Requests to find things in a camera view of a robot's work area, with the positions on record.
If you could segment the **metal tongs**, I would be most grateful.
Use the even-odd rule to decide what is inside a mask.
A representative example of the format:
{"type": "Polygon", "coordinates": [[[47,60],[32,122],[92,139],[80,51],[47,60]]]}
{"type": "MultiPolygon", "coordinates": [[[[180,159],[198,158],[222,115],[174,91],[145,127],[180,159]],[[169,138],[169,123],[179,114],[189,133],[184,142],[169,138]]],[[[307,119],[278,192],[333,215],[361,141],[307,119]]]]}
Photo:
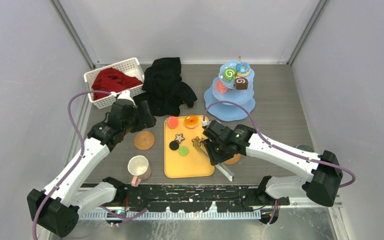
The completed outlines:
{"type": "MultiPolygon", "coordinates": [[[[209,157],[209,154],[204,146],[204,143],[203,143],[203,146],[201,147],[196,147],[194,146],[198,152],[200,152],[201,154],[203,154],[205,157],[207,157],[208,159],[210,158],[209,157]]],[[[215,165],[215,168],[218,169],[230,182],[233,182],[234,181],[234,174],[232,171],[229,170],[229,168],[224,164],[224,163],[217,163],[215,165]]]]}

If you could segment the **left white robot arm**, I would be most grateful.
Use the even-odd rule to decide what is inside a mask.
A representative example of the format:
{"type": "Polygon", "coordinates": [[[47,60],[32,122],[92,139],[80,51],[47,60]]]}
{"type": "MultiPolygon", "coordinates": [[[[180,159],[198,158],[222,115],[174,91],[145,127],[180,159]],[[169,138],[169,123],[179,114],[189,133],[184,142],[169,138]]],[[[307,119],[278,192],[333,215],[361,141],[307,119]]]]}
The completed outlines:
{"type": "Polygon", "coordinates": [[[126,200],[125,185],[112,177],[76,194],[92,170],[127,133],[152,128],[155,124],[156,118],[146,100],[140,103],[131,99],[116,100],[105,119],[91,128],[80,151],[61,173],[42,190],[32,189],[27,195],[33,223],[64,238],[73,231],[80,217],[95,208],[106,203],[121,206],[126,200]]]}

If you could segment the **pink swirl roll cake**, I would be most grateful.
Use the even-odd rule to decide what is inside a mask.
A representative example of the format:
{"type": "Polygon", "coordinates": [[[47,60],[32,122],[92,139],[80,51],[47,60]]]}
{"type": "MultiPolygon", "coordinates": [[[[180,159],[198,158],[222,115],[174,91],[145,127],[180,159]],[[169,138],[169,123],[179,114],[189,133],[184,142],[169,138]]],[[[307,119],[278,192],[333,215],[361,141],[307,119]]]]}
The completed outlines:
{"type": "Polygon", "coordinates": [[[224,85],[224,82],[222,80],[218,80],[216,83],[216,90],[219,94],[225,94],[229,88],[224,85]]]}

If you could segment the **chocolate swirl roll cake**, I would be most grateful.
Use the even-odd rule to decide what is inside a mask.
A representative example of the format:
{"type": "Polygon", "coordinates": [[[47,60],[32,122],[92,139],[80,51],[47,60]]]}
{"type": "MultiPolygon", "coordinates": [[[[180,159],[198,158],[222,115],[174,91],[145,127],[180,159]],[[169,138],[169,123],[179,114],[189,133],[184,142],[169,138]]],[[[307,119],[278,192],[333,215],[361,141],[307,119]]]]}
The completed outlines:
{"type": "Polygon", "coordinates": [[[236,90],[247,90],[249,86],[249,81],[245,77],[236,77],[234,80],[234,88],[236,90]]]}

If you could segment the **orange donut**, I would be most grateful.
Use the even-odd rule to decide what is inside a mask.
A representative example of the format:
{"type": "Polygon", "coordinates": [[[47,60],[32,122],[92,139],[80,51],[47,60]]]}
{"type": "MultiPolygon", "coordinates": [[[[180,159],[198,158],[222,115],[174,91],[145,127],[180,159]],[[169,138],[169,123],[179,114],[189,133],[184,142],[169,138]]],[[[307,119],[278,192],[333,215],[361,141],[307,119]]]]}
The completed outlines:
{"type": "Polygon", "coordinates": [[[188,115],[184,119],[184,125],[189,129],[194,129],[199,125],[199,118],[196,115],[188,115]]]}

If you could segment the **red round cake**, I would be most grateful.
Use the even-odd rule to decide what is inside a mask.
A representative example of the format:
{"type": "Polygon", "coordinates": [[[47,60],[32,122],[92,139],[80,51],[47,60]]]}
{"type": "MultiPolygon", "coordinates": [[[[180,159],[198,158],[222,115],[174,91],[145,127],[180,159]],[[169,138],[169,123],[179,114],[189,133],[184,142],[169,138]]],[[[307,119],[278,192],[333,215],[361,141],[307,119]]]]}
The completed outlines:
{"type": "Polygon", "coordinates": [[[179,126],[179,119],[176,116],[170,116],[167,119],[167,126],[170,129],[176,129],[179,126]]]}

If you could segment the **yellow tray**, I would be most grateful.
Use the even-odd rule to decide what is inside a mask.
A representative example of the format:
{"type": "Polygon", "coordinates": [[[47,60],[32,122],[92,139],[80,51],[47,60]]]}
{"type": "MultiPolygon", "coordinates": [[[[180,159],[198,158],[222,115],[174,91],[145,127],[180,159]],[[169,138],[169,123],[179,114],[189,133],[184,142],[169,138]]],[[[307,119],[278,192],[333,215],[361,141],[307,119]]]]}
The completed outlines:
{"type": "Polygon", "coordinates": [[[207,177],[214,173],[215,167],[211,165],[209,158],[197,151],[193,146],[192,139],[200,137],[206,139],[203,135],[204,129],[201,126],[202,115],[198,115],[199,124],[195,128],[187,128],[184,124],[186,116],[178,116],[179,125],[171,129],[167,125],[167,119],[163,126],[163,149],[164,149],[164,173],[168,178],[194,178],[207,177]],[[183,134],[185,140],[179,144],[179,147],[188,147],[187,156],[180,156],[178,150],[170,150],[169,143],[175,140],[176,134],[183,134]]]}

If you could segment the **blue three-tier cake stand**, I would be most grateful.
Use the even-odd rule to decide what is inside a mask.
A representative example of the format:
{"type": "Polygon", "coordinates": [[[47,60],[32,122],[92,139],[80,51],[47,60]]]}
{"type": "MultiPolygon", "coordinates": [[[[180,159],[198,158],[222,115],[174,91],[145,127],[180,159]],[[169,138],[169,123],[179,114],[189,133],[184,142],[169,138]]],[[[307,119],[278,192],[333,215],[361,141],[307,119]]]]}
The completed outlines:
{"type": "Polygon", "coordinates": [[[204,93],[205,106],[208,108],[208,113],[218,118],[221,121],[232,122],[243,120],[248,117],[256,105],[254,99],[254,77],[255,72],[251,68],[249,75],[245,76],[248,80],[248,89],[236,90],[234,87],[235,78],[230,83],[223,81],[223,71],[225,68],[236,68],[237,63],[244,62],[240,57],[237,60],[229,61],[223,64],[218,76],[212,81],[211,86],[204,93]],[[229,88],[225,94],[218,93],[216,89],[217,81],[223,81],[223,84],[229,88]]]}

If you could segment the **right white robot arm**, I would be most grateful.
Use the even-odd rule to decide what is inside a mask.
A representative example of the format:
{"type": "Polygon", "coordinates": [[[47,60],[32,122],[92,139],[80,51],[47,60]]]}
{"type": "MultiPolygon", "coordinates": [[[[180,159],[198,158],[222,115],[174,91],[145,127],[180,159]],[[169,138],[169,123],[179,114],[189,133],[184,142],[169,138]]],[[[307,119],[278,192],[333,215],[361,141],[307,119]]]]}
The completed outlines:
{"type": "Polygon", "coordinates": [[[234,129],[217,120],[203,120],[202,124],[206,136],[203,145],[212,165],[240,154],[268,161],[294,173],[288,177],[263,177],[257,188],[261,204],[268,206],[280,199],[307,197],[324,207],[334,205],[343,178],[334,153],[303,151],[265,137],[243,124],[234,129]]]}

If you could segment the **green roll cake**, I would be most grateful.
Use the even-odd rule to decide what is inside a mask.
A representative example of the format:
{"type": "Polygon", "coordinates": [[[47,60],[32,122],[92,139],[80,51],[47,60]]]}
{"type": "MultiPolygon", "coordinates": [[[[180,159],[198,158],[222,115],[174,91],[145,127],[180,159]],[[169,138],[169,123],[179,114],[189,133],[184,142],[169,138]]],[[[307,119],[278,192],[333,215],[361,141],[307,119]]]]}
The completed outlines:
{"type": "Polygon", "coordinates": [[[234,79],[237,75],[237,71],[233,67],[226,67],[222,73],[222,80],[229,84],[232,79],[234,79]]]}

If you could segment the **blue donut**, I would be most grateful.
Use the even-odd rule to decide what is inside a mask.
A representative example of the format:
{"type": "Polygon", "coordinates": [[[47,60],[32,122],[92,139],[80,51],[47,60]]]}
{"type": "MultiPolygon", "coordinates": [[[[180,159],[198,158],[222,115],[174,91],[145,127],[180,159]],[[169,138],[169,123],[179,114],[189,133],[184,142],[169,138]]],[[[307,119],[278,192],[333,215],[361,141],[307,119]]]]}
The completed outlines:
{"type": "Polygon", "coordinates": [[[246,77],[250,74],[252,70],[250,67],[250,64],[245,61],[240,61],[239,63],[237,63],[235,66],[235,69],[236,69],[236,75],[238,77],[246,77]]]}

